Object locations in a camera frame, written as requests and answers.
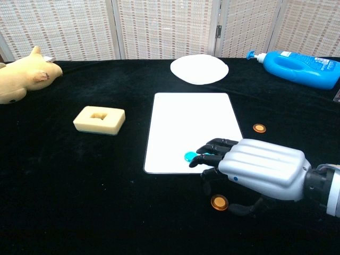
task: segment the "white paper plate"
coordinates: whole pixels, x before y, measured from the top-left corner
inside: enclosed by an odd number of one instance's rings
[[[195,85],[219,81],[229,72],[222,60],[205,54],[180,57],[171,63],[170,69],[178,78]]]

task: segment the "blue bead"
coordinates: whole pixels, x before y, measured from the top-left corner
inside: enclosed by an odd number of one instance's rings
[[[185,161],[191,162],[191,160],[196,157],[198,154],[193,151],[189,151],[184,155]]]

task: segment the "robotic hand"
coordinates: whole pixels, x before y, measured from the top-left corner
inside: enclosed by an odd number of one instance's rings
[[[252,139],[236,142],[216,138],[197,153],[190,167],[213,166],[201,174],[208,189],[211,180],[227,177],[262,194],[252,206],[231,204],[228,210],[236,215],[252,215],[270,208],[276,200],[299,201],[307,197],[319,202],[327,214],[340,217],[338,165],[322,164],[313,169],[300,150]]]

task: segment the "robot finger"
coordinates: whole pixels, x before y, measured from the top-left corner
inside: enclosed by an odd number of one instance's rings
[[[230,151],[229,147],[219,146],[219,145],[213,145],[213,144],[206,144],[199,148],[196,153],[198,154],[215,154],[215,155],[225,155],[228,151]]]
[[[223,159],[222,155],[205,155],[205,154],[198,155],[191,160],[189,167],[195,167],[201,164],[217,167],[222,159]]]
[[[232,148],[236,144],[238,144],[237,141],[222,138],[214,138],[211,141],[207,142],[207,145],[219,145],[228,148]]]
[[[222,174],[216,167],[205,169],[201,173],[201,178],[203,181],[211,181],[211,180],[218,180],[224,179],[227,175]]]

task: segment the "blue bottle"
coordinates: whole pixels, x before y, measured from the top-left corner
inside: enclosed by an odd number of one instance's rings
[[[340,63],[330,59],[276,50],[246,58],[256,58],[267,72],[280,78],[318,89],[332,89],[340,77]]]

